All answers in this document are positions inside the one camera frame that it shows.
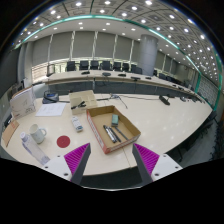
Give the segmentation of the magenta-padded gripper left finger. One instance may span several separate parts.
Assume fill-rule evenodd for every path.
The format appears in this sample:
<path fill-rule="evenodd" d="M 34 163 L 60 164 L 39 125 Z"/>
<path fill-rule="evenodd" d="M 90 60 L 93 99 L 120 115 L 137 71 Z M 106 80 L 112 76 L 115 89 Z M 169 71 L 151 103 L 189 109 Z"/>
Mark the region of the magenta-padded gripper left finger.
<path fill-rule="evenodd" d="M 63 156 L 51 159 L 42 169 L 79 185 L 90 154 L 91 145 L 87 143 Z"/>

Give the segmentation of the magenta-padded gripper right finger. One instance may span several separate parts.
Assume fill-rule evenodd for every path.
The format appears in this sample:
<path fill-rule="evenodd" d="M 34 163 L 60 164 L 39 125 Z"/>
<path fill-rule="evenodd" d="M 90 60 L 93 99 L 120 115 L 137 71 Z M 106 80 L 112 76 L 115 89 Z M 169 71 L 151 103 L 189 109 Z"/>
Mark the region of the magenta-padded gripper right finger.
<path fill-rule="evenodd" d="M 133 144 L 132 153 L 143 185 L 150 184 L 182 169 L 168 154 L 158 155 L 136 143 Z"/>

